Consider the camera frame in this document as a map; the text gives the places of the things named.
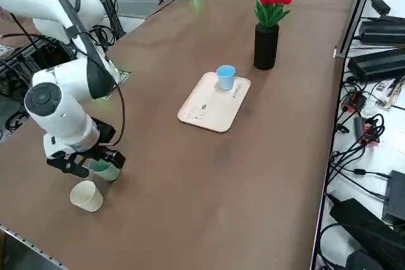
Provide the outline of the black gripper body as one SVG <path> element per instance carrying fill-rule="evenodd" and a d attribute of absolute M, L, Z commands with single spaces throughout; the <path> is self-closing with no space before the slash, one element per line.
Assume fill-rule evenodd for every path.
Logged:
<path fill-rule="evenodd" d="M 99 140 L 91 149 L 82 153 L 85 159 L 95 159 L 95 160 L 112 160 L 115 155 L 115 151 L 111 150 L 106 146 L 101 144 L 108 144 L 110 140 L 116 133 L 116 130 L 109 124 L 93 118 L 94 123 L 99 131 Z"/>

